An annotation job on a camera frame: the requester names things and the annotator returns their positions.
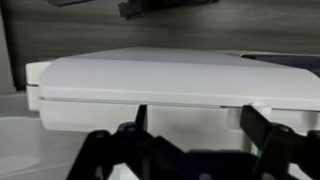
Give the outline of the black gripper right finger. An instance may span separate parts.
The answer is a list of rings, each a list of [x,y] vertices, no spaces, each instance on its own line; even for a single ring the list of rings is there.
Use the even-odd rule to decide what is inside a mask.
[[[270,122],[251,105],[242,107],[240,127],[261,152],[253,170],[256,180],[294,180],[290,164],[296,164],[312,180],[320,180],[318,130],[300,135],[284,124]]]

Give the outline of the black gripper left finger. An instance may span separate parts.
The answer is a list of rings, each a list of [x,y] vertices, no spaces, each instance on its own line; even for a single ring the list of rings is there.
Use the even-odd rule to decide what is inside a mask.
[[[125,164],[139,180],[183,180],[172,167],[147,154],[144,144],[154,139],[147,125],[148,106],[140,105],[135,119],[120,124],[115,133],[105,129],[90,132],[66,180],[110,180],[120,164]]]

